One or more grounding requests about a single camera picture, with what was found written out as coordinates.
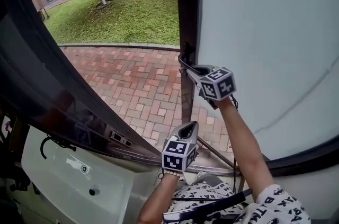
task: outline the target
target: grass lawn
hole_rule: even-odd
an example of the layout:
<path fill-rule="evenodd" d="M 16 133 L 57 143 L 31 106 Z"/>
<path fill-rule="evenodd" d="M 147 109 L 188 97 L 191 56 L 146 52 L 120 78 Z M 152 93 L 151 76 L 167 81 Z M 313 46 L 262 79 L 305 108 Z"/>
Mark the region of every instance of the grass lawn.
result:
<path fill-rule="evenodd" d="M 177 0 L 71 0 L 48 10 L 45 25 L 57 43 L 179 44 Z"/>

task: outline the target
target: fiducial marker cube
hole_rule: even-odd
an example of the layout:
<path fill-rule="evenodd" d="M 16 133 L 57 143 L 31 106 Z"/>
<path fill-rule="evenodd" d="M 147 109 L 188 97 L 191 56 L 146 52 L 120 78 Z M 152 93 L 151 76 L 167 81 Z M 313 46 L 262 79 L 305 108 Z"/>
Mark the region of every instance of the fiducial marker cube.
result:
<path fill-rule="evenodd" d="M 201 89 L 206 98 L 221 101 L 236 91 L 233 73 L 226 68 L 214 69 L 200 79 Z"/>
<path fill-rule="evenodd" d="M 163 168 L 184 172 L 197 154 L 196 144 L 175 140 L 172 136 L 162 152 Z"/>

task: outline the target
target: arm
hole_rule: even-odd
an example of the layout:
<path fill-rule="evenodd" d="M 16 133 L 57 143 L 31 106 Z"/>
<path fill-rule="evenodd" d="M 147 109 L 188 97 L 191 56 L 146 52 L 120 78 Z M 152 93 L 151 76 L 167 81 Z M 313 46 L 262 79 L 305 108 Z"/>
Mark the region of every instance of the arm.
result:
<path fill-rule="evenodd" d="M 137 224 L 161 224 L 163 213 L 170 207 L 178 181 L 178 176 L 164 175 L 159 185 L 142 206 Z"/>
<path fill-rule="evenodd" d="M 229 140 L 239 168 L 248 186 L 253 189 L 253 199 L 268 186 L 274 184 L 259 145 L 229 98 L 216 102 L 224 119 Z"/>

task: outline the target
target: wall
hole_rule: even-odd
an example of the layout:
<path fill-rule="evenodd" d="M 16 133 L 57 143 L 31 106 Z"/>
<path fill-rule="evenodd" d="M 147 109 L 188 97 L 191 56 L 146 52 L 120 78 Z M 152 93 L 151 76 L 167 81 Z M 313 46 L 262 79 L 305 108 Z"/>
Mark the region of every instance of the wall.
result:
<path fill-rule="evenodd" d="M 338 134 L 338 23 L 338 0 L 202 1 L 198 62 L 234 72 L 239 111 L 269 159 Z"/>
<path fill-rule="evenodd" d="M 32 0 L 32 2 L 34 4 L 34 7 L 35 7 L 36 10 L 39 10 L 39 9 L 42 8 L 41 3 L 40 3 L 39 0 Z"/>

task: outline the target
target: sleeve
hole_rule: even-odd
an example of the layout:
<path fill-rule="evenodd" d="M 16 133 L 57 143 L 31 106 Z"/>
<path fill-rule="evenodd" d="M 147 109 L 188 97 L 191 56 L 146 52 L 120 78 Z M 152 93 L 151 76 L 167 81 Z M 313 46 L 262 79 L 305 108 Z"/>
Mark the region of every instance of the sleeve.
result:
<path fill-rule="evenodd" d="M 262 224 L 307 224 L 310 217 L 305 208 L 277 184 L 265 188 L 235 222 Z"/>

